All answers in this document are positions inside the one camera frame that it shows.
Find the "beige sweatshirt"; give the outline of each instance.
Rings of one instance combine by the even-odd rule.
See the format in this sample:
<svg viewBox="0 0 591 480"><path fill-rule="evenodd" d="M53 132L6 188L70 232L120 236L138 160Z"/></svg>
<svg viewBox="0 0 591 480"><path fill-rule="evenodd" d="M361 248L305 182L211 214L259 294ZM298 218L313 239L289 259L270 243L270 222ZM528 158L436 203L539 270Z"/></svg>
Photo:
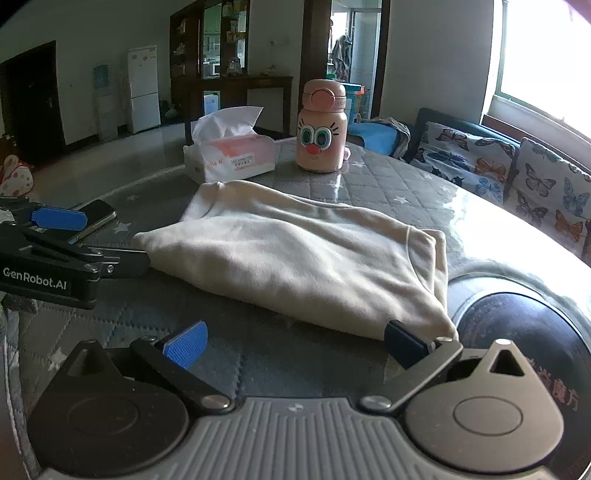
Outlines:
<svg viewBox="0 0 591 480"><path fill-rule="evenodd" d="M397 319L427 338L457 337L444 233L367 208L209 183L179 223L138 233L132 246L202 290L305 322L383 339Z"/></svg>

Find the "wooden console table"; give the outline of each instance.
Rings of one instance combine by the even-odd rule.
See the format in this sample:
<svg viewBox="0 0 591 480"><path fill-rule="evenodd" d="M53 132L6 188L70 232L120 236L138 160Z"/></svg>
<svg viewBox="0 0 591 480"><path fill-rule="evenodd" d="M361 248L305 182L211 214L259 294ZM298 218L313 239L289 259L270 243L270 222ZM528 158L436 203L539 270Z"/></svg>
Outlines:
<svg viewBox="0 0 591 480"><path fill-rule="evenodd" d="M286 76L239 76L239 77L209 77L204 79L183 80L184 102L182 105L185 140L191 145L191 121L203 116L204 90L218 90L220 92L220 108L246 105L248 90L259 88L283 89L283 134L290 134L291 119L291 84L293 77Z"/></svg>

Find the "hanging clothes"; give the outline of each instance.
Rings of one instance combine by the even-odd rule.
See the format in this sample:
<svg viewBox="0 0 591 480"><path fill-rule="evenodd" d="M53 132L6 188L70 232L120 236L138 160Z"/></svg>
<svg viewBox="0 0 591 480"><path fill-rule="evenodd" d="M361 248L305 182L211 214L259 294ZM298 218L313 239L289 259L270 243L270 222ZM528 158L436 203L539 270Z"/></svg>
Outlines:
<svg viewBox="0 0 591 480"><path fill-rule="evenodd" d="M348 82L351 74L351 58L353 56L353 42L346 35L342 35L336 42L332 51L333 64L335 64L336 79L340 82Z"/></svg>

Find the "gray quilted tablecloth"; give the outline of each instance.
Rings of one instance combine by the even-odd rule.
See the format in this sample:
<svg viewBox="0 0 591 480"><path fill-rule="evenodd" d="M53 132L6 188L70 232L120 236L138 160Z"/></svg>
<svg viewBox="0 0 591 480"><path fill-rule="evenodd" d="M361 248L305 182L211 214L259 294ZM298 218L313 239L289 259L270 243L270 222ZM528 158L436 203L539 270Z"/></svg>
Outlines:
<svg viewBox="0 0 591 480"><path fill-rule="evenodd" d="M451 183L350 148L352 157L341 172L315 174L297 167L294 140L284 141L275 171L251 180L440 229L447 235L450 278L486 273L517 279L545 294L589 334L589 267L522 220ZM135 233L178 221L196 190L181 168L119 189L105 196L118 220L87 243L128 246ZM232 396L355 395L393 374L385 368L380 342L294 322L150 271L141 278L103 281L92 311L42 303L38 315L9 322L9 359L13 369L20 368L22 385L17 420L24 421L78 341L127 346L141 335L162 337L200 319L207 322L210 341L193 372Z"/></svg>

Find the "white refrigerator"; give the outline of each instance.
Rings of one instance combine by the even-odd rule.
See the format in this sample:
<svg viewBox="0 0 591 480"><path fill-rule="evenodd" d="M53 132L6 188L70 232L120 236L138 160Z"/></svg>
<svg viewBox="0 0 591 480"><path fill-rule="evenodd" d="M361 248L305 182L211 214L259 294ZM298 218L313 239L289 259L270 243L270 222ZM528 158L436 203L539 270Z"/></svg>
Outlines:
<svg viewBox="0 0 591 480"><path fill-rule="evenodd" d="M133 134L160 125L156 45L127 52L129 84L127 125Z"/></svg>

